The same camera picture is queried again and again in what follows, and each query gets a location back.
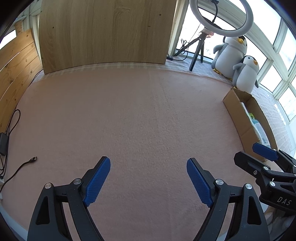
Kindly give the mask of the small penguin plush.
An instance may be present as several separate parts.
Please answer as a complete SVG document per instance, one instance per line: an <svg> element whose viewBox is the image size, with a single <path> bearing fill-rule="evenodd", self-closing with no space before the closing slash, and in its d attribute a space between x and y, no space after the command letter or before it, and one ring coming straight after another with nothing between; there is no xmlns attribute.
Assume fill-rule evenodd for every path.
<svg viewBox="0 0 296 241"><path fill-rule="evenodd" d="M233 87L251 94L254 87L258 88L257 74L259 64L252 56L244 56L242 60L233 66Z"/></svg>

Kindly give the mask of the wooden headboard panel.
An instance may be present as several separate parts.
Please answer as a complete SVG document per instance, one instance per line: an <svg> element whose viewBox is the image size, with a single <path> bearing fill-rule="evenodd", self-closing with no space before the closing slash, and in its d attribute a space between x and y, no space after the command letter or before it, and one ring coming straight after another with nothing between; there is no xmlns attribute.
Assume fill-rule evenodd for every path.
<svg viewBox="0 0 296 241"><path fill-rule="evenodd" d="M43 1L45 73L98 63L164 64L175 1Z"/></svg>

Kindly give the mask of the black tripod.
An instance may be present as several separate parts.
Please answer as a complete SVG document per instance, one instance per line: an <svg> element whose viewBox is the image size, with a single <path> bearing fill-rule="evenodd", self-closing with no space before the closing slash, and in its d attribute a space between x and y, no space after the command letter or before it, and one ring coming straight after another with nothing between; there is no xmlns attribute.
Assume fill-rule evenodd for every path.
<svg viewBox="0 0 296 241"><path fill-rule="evenodd" d="M194 52L194 56L192 58L192 61L191 61L190 66L189 66L189 71L192 72L199 55L201 55L200 60L203 63L203 58L204 58L204 42L205 42L207 36L208 36L208 34L206 32L206 29L203 29L203 30L201 30L200 35L196 39L194 39L194 40L192 40L190 42L184 41L182 39L181 40L182 47L175 54L172 55L172 59L175 60L174 57L179 56L182 52L186 52L187 54L186 54L186 57L184 59L182 59L182 60L177 60L176 59L176 61L184 61L188 57L189 47L192 46L193 44L195 44L197 42L198 45L196 47L196 51Z"/></svg>

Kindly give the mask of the pink blanket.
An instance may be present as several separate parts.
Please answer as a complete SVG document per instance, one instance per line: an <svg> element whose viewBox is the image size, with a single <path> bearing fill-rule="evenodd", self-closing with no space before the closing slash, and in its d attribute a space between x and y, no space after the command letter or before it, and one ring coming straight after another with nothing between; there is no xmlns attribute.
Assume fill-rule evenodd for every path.
<svg viewBox="0 0 296 241"><path fill-rule="evenodd" d="M28 229L46 183L69 184L107 156L111 170L89 206L105 240L192 240L208 207L187 175L189 158L229 185L255 183L233 161L242 145L222 101L229 90L157 69L45 76L18 103L3 208Z"/></svg>

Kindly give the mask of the white tube blue cap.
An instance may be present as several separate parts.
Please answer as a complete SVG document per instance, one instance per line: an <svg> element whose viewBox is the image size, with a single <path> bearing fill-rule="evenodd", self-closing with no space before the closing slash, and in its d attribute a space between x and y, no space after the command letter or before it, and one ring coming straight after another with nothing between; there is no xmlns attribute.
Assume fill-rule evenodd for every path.
<svg viewBox="0 0 296 241"><path fill-rule="evenodd" d="M255 130L255 133L258 136L260 144L270 148L271 147L270 142L268 140L267 134L265 133L262 125L256 119L252 119L251 121L252 121L252 126Z"/></svg>

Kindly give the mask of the large penguin plush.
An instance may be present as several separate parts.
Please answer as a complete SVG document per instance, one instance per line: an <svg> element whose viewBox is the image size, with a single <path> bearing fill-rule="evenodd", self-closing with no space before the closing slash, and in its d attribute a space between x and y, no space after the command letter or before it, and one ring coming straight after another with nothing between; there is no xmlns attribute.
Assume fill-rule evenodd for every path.
<svg viewBox="0 0 296 241"><path fill-rule="evenodd" d="M247 40L245 36L224 37L223 43L213 49L216 54L211 63L214 72L232 79L234 75L233 66L238 64L247 52Z"/></svg>

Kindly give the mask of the white massage stick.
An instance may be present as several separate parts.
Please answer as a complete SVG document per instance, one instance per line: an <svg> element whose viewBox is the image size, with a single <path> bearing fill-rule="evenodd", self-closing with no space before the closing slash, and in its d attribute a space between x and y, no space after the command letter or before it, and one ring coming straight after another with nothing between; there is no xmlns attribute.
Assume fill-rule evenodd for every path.
<svg viewBox="0 0 296 241"><path fill-rule="evenodd" d="M248 110L247 110L245 104L243 102L240 102L240 103L241 103L242 107L244 108L245 112L248 114Z"/></svg>

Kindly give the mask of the wooden slat wall panel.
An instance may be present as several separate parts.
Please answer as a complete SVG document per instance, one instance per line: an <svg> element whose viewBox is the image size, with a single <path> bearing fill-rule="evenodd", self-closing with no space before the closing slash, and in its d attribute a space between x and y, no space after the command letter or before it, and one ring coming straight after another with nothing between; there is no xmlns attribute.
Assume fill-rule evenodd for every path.
<svg viewBox="0 0 296 241"><path fill-rule="evenodd" d="M35 75L42 70L32 30L28 29L1 49L1 132Z"/></svg>

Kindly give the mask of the cardboard box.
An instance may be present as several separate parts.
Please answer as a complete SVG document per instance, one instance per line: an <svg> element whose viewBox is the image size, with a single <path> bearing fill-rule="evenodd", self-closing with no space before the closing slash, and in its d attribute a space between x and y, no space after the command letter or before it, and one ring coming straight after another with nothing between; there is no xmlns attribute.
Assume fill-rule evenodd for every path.
<svg viewBox="0 0 296 241"><path fill-rule="evenodd" d="M248 112L252 113L255 119L258 120L259 123L262 125L265 133L267 134L271 148L277 149L278 147L271 127L257 101L251 94L240 91L236 88L232 88L225 95L223 103L234 123L234 126L236 127L243 146L243 150L245 151L245 153L255 157L259 161L265 162L265 159L263 157L254 153L252 150L253 144L256 142L259 143L259 139L252 126L251 119L245 112L240 102L243 102L245 104Z"/></svg>

